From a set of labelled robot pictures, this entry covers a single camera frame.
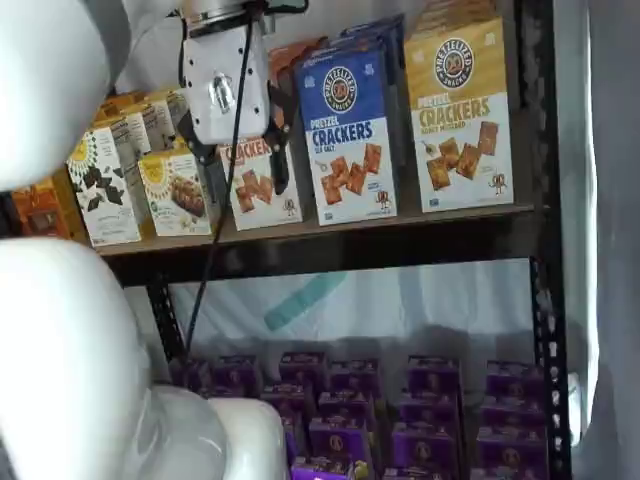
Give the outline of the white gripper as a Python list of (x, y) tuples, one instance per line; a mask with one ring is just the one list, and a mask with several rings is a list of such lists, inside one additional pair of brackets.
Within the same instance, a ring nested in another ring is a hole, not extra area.
[(268, 58), (259, 24), (187, 39), (183, 73), (190, 112), (179, 120), (177, 131), (204, 168), (212, 201), (224, 200), (224, 169), (215, 145), (230, 144), (234, 136), (263, 135), (271, 150), (274, 191), (281, 195), (290, 178), (285, 147), (296, 99), (268, 82)]

